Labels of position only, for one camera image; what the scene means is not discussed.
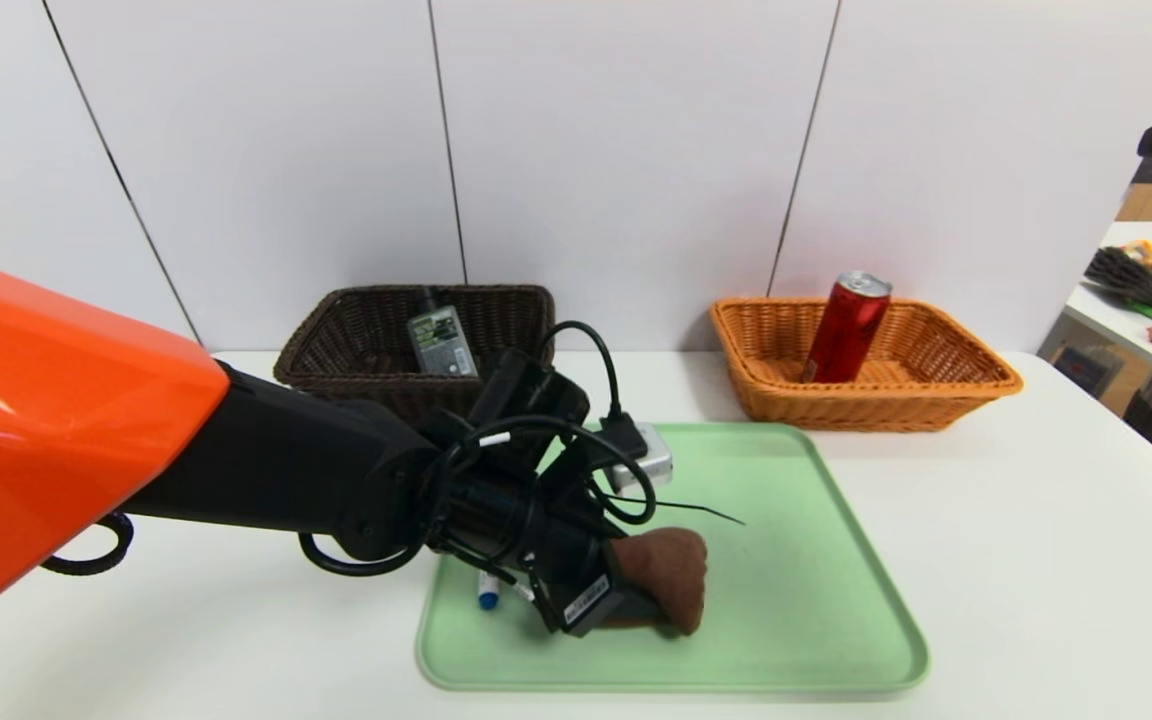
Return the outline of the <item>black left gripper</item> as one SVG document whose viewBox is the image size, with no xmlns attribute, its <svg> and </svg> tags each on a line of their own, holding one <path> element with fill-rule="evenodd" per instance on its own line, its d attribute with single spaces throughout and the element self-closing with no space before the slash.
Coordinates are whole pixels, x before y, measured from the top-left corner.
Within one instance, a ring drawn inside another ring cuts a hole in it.
<svg viewBox="0 0 1152 720">
<path fill-rule="evenodd" d="M 584 637 L 602 617 L 607 628 L 673 626 L 646 588 L 617 584 L 621 570 L 611 541 L 623 538 L 626 530 L 608 520 L 550 515 L 541 521 L 526 541 L 526 588 L 547 632 Z"/>
</svg>

